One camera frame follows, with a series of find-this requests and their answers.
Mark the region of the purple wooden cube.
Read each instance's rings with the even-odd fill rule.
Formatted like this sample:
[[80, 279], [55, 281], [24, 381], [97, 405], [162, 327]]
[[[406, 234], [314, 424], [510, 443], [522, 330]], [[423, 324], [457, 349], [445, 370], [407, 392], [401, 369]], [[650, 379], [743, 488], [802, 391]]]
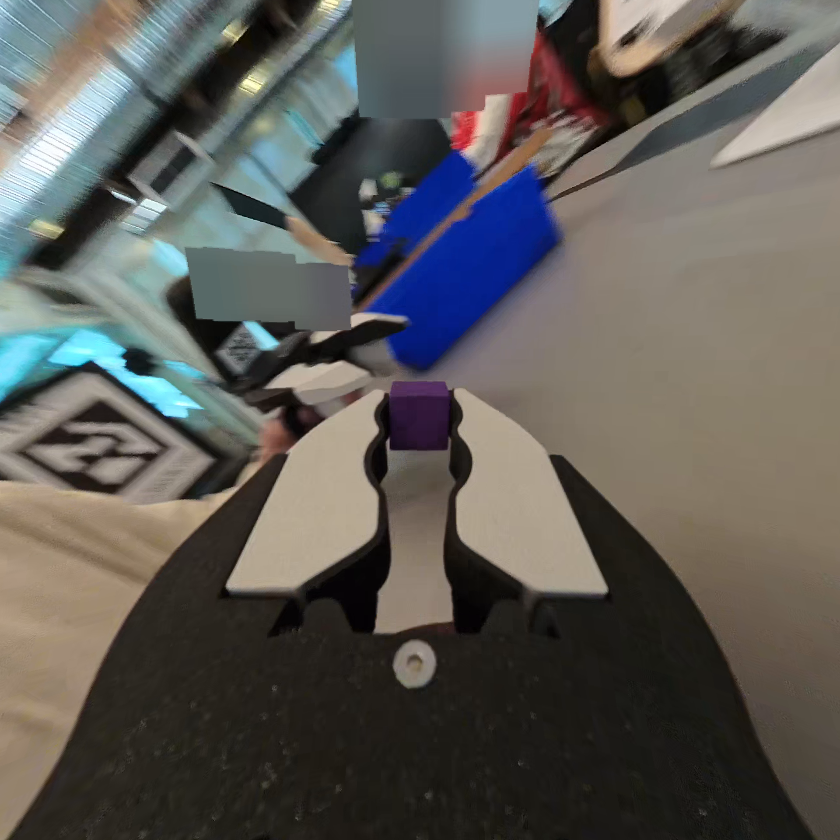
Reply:
[[389, 393], [392, 451], [448, 449], [450, 391], [444, 381], [394, 381]]

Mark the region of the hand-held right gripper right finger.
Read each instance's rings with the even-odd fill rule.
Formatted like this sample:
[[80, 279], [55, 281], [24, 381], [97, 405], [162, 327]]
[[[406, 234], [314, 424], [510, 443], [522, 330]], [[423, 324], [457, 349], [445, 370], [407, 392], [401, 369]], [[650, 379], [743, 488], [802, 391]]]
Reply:
[[479, 633], [500, 603], [532, 626], [544, 604], [605, 600], [605, 576], [545, 447], [465, 388], [451, 396], [444, 572], [456, 632]]

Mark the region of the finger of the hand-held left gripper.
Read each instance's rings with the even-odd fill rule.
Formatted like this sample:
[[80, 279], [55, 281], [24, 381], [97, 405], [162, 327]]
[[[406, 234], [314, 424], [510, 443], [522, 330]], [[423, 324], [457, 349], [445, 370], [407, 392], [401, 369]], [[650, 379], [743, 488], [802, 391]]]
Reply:
[[356, 364], [294, 364], [266, 384], [299, 403], [328, 403], [364, 389], [371, 373]]
[[311, 363], [350, 361], [355, 351], [387, 342], [410, 325], [405, 316], [354, 313], [347, 329], [309, 334], [309, 360]]

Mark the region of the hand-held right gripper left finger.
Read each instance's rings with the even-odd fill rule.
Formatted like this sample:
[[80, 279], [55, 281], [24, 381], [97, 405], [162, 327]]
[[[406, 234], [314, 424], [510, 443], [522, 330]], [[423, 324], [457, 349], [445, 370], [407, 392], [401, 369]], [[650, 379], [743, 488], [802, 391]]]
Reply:
[[373, 390], [316, 426], [287, 454], [225, 591], [279, 597], [300, 608], [342, 607], [371, 634], [391, 568], [387, 472], [388, 396]]

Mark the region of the tan angled board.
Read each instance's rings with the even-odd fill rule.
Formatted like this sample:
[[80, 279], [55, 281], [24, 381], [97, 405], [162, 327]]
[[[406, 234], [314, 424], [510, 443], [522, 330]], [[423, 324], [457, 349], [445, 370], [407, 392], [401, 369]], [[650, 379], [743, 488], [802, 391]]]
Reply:
[[224, 185], [212, 183], [211, 186], [220, 193], [233, 214], [286, 231], [300, 247], [325, 263], [347, 268], [353, 266], [352, 255], [344, 251], [340, 245], [324, 237], [305, 220]]

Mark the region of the long wooden table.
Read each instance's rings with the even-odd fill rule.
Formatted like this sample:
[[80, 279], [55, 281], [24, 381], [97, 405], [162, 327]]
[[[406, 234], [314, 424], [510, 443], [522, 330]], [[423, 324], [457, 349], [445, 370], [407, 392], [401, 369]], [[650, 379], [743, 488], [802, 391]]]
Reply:
[[371, 309], [377, 299], [386, 289], [393, 285], [396, 280], [405, 274], [418, 260], [455, 224], [464, 221], [471, 213], [474, 205], [489, 193], [498, 189], [504, 182], [510, 180], [514, 175], [526, 168], [533, 157], [548, 142], [552, 135], [552, 128], [545, 125], [512, 150], [502, 161], [495, 164], [481, 178], [479, 178], [473, 191], [457, 205], [446, 217], [433, 228], [416, 247], [393, 268], [386, 276], [383, 276], [373, 287], [356, 299], [353, 303], [352, 312], [362, 312]]

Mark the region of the black white marker sign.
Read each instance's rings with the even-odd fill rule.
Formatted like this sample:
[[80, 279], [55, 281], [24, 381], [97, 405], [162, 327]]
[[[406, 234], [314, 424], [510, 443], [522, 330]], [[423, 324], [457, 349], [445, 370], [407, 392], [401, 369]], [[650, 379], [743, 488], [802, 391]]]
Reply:
[[157, 503], [213, 491], [227, 460], [92, 362], [2, 400], [2, 480]]

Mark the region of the blue plastic bin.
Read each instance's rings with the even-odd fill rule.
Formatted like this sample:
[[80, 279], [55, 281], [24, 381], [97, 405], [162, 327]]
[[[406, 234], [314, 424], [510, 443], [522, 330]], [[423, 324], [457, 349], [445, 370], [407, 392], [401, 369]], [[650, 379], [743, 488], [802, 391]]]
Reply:
[[474, 165], [458, 151], [451, 151], [391, 211], [378, 238], [360, 252], [357, 261], [372, 266], [394, 251], [408, 256], [472, 193], [475, 179]]
[[428, 371], [547, 254], [562, 233], [534, 164], [501, 183], [451, 224], [365, 309], [403, 316], [388, 339], [395, 362]]

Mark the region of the person's left hand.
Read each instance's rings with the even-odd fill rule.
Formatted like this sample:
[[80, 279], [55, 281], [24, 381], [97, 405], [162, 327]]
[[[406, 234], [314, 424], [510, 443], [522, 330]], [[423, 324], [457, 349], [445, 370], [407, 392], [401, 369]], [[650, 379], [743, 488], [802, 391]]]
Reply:
[[267, 419], [259, 436], [258, 462], [264, 465], [278, 455], [286, 454], [321, 421], [309, 406], [291, 406]]

